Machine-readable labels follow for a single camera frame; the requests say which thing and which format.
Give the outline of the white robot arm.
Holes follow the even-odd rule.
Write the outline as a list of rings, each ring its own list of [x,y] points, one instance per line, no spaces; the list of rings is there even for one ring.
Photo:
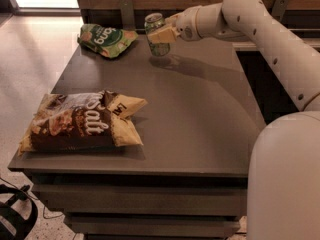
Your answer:
[[[190,7],[150,33],[177,39],[250,40],[246,76],[271,122],[252,151],[247,240],[320,240],[320,53],[274,19],[262,0]]]

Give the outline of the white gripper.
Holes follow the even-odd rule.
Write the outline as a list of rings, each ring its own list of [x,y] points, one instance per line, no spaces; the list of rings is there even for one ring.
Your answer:
[[[197,30],[197,14],[200,7],[190,7],[165,19],[165,25],[147,35],[153,44],[174,43],[180,36],[185,41],[197,41],[201,37]]]

